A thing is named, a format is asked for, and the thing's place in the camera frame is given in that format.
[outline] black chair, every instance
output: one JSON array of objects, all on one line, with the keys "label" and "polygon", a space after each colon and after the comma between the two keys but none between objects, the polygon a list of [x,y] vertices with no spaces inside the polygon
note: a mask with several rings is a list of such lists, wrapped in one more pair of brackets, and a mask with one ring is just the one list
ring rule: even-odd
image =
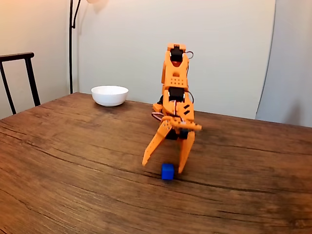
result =
[{"label": "black chair", "polygon": [[25,60],[27,74],[28,74],[28,79],[29,79],[29,84],[30,84],[30,89],[31,89],[31,93],[32,93],[33,99],[34,99],[34,104],[35,104],[35,106],[39,106],[40,105],[40,100],[39,100],[39,95],[38,95],[38,91],[37,91],[37,87],[36,87],[33,66],[31,65],[31,58],[33,58],[34,56],[35,56],[35,54],[32,53],[32,52],[22,53],[22,54],[15,54],[15,55],[0,56],[0,72],[1,72],[2,80],[3,80],[3,84],[4,84],[4,87],[5,87],[6,95],[8,97],[12,113],[14,115],[16,114],[16,111],[15,111],[15,107],[14,107],[14,104],[13,104],[13,101],[12,101],[12,97],[11,97],[11,94],[10,94],[8,83],[6,81],[6,77],[5,77],[5,74],[4,74],[4,68],[3,68],[3,64],[2,63],[3,62],[7,62],[7,61],[20,60],[20,59],[24,59]]}]

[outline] robotic arm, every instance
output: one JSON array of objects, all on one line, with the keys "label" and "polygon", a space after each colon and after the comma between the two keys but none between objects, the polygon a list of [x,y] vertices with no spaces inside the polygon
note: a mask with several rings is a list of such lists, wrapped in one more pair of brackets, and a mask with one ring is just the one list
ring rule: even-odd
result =
[{"label": "robotic arm", "polygon": [[187,72],[189,59],[185,45],[168,45],[162,69],[162,98],[153,110],[162,113],[160,127],[144,152],[145,166],[151,154],[164,139],[178,140],[181,145],[178,172],[181,173],[195,139],[195,131],[201,126],[194,123],[194,105],[189,98]]}]

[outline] cable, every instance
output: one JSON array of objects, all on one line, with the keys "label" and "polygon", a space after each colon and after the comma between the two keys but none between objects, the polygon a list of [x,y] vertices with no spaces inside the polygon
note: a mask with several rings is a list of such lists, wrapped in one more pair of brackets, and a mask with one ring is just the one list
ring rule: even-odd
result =
[{"label": "cable", "polygon": [[72,54],[72,37],[73,37],[73,0],[70,1],[70,12],[69,12],[69,87],[70,94],[73,93],[73,54]]},{"label": "cable", "polygon": [[80,6],[80,2],[81,2],[81,0],[78,1],[78,5],[77,5],[76,12],[75,12],[75,17],[74,17],[73,28],[76,28],[76,17],[77,17],[78,9],[79,9],[79,6]]},{"label": "cable", "polygon": [[190,91],[187,91],[191,96],[192,96],[192,103],[194,104],[194,97],[193,97],[193,94],[190,92]]},{"label": "cable", "polygon": [[192,59],[192,58],[194,57],[193,51],[186,51],[185,53],[186,53],[186,54],[187,54],[187,53],[191,53],[191,54],[192,54],[192,57],[190,57],[189,59]]},{"label": "cable", "polygon": [[75,12],[74,23],[73,23],[73,0],[70,1],[69,11],[69,88],[70,93],[73,93],[73,28],[76,28],[76,18],[81,0],[78,1],[77,9]]},{"label": "cable", "polygon": [[164,114],[163,113],[161,113],[161,112],[152,112],[152,116],[155,118],[155,119],[157,119],[157,120],[159,120],[159,121],[161,121],[161,117],[159,117],[159,116],[164,116]]}]

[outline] blue block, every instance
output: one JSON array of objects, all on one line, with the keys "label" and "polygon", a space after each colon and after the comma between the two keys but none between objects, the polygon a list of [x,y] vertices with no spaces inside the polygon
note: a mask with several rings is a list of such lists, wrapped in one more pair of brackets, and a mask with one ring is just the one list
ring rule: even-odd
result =
[{"label": "blue block", "polygon": [[161,179],[170,180],[174,178],[174,165],[170,163],[163,163],[161,166]]}]

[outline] wall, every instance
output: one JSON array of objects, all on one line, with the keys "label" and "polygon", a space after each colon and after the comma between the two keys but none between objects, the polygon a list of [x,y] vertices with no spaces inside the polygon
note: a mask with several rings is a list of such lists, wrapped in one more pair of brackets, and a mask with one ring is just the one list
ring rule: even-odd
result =
[{"label": "wall", "polygon": [[[64,0],[0,0],[0,55],[35,53],[32,63],[42,103],[69,92],[68,11]],[[3,65],[16,111],[33,107],[24,61]],[[0,119],[11,114],[0,79]]]},{"label": "wall", "polygon": [[184,43],[195,108],[254,118],[272,39],[274,0],[82,1],[79,14],[80,91],[122,85],[129,99],[161,95],[167,43]]},{"label": "wall", "polygon": [[277,0],[272,52],[256,118],[312,127],[312,1]]}]

